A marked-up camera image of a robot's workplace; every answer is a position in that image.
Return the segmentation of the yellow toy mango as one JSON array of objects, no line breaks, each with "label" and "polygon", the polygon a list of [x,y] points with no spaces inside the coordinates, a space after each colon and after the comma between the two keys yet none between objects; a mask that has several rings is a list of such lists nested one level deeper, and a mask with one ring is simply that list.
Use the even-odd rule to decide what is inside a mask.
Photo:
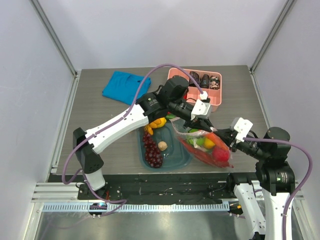
[{"label": "yellow toy mango", "polygon": [[204,148],[209,150],[209,149],[212,149],[215,145],[216,144],[212,140],[210,140],[208,138],[204,139],[204,143],[203,143]]}]

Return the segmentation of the clear zip top bag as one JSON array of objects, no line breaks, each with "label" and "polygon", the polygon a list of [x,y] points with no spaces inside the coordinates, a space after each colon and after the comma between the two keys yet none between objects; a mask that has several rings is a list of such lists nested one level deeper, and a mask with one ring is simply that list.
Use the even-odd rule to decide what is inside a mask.
[{"label": "clear zip top bag", "polygon": [[229,147],[214,132],[184,127],[179,117],[170,120],[175,136],[184,148],[200,162],[218,168],[233,168]]}]

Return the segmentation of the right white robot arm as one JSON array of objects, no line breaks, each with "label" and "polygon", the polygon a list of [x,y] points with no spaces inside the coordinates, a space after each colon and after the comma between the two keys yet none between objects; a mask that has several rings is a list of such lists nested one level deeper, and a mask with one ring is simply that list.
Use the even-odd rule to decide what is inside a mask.
[{"label": "right white robot arm", "polygon": [[251,240],[291,240],[292,200],[295,175],[287,162],[290,134],[280,128],[271,127],[262,139],[254,138],[236,142],[236,131],[221,129],[215,134],[233,151],[241,151],[257,160],[255,175],[264,198],[265,213],[262,212],[247,173],[231,173],[227,178],[226,193],[238,198],[249,227]]}]

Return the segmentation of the red toy apple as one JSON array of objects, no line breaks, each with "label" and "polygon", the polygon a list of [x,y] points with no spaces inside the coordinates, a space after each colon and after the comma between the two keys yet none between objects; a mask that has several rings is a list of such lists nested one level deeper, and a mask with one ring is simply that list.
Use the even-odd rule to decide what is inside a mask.
[{"label": "red toy apple", "polygon": [[230,158],[230,153],[228,150],[225,150],[221,147],[216,146],[212,150],[212,157],[217,161],[221,163],[225,163],[229,160]]}]

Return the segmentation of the toy green onion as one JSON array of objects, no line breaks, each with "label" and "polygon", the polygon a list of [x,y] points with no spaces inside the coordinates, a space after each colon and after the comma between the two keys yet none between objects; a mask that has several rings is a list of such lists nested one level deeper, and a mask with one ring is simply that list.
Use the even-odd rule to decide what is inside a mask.
[{"label": "toy green onion", "polygon": [[196,131],[192,132],[189,136],[189,138],[192,140],[192,146],[195,149],[199,149],[202,151],[208,151],[209,148],[205,147],[205,140],[206,140],[206,132],[205,131]]}]

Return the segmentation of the orange toy carrot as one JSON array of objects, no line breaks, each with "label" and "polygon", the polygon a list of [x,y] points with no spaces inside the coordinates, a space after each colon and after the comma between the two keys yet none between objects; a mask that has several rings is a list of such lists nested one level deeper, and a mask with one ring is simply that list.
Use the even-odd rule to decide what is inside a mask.
[{"label": "orange toy carrot", "polygon": [[222,139],[219,136],[217,136],[216,134],[214,134],[213,132],[208,133],[206,135],[206,137],[209,140],[211,140],[213,143],[215,143],[215,145],[217,147],[219,147],[219,148],[221,148],[221,149],[223,149],[223,150],[225,150],[227,152],[230,150],[229,147],[222,141]]}]

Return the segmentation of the red toy lobster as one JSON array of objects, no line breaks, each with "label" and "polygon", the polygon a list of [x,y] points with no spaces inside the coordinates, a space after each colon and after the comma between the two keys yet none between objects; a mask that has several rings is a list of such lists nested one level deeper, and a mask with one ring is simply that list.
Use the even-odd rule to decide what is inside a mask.
[{"label": "red toy lobster", "polygon": [[234,166],[230,163],[228,160],[227,162],[218,162],[216,161],[213,156],[212,156],[212,151],[216,147],[214,146],[212,150],[209,151],[203,151],[201,149],[196,149],[194,148],[191,144],[187,143],[186,140],[183,140],[182,138],[178,138],[180,143],[184,146],[184,148],[197,160],[200,162],[210,165],[210,166],[215,166],[218,168],[234,168]]}]

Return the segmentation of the green toy melon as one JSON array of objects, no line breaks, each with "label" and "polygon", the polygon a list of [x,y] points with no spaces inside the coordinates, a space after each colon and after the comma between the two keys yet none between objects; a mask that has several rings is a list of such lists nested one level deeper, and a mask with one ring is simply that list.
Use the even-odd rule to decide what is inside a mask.
[{"label": "green toy melon", "polygon": [[204,131],[203,130],[199,130],[199,129],[195,129],[192,128],[188,131],[189,135],[187,136],[186,141],[196,147],[202,147],[205,141],[205,137],[203,136]]}]

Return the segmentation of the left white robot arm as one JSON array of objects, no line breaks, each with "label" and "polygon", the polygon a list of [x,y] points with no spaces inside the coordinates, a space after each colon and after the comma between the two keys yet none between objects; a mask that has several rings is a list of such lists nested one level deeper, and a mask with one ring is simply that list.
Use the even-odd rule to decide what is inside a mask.
[{"label": "left white robot arm", "polygon": [[107,192],[102,174],[104,161],[100,153],[129,132],[163,118],[167,113],[183,119],[186,128],[209,133],[213,130],[209,120],[212,107],[207,93],[190,104],[184,99],[188,89],[187,80],[175,75],[156,91],[144,94],[132,106],[107,122],[92,129],[83,130],[79,127],[73,131],[73,150],[93,198],[100,200]]}]

